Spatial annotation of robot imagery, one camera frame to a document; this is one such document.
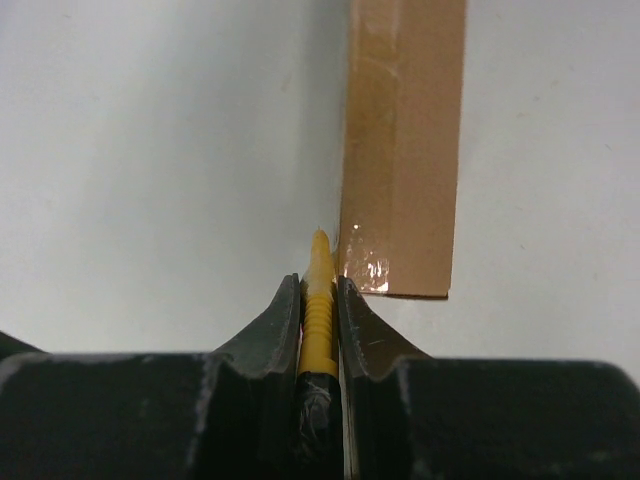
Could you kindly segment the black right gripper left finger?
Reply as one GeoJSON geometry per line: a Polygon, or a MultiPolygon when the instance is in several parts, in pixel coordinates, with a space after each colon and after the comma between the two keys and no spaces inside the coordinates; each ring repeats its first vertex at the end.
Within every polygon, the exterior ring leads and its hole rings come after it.
{"type": "Polygon", "coordinates": [[[5,479],[273,478],[286,465],[300,282],[211,352],[1,362],[5,479]]]}

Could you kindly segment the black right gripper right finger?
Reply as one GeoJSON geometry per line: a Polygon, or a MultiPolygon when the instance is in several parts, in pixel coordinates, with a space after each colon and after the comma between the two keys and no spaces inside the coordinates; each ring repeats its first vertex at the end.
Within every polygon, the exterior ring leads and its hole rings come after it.
{"type": "Polygon", "coordinates": [[[427,355],[337,283],[356,479],[635,479],[639,390],[584,360],[427,355]]]}

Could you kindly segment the brown cardboard express box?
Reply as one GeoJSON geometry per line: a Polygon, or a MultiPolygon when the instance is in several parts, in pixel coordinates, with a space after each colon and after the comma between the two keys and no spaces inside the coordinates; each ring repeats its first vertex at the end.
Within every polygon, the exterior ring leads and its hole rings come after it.
{"type": "Polygon", "coordinates": [[[449,294],[466,12],[351,5],[338,269],[363,293],[449,294]]]}

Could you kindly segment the yellow utility knife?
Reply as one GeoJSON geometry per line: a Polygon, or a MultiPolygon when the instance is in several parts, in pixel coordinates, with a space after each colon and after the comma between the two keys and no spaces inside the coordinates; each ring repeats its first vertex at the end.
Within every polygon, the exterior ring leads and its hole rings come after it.
{"type": "Polygon", "coordinates": [[[295,390],[292,440],[303,479],[336,479],[342,472],[341,404],[334,355],[335,269],[327,234],[318,229],[302,281],[304,319],[295,390]]]}

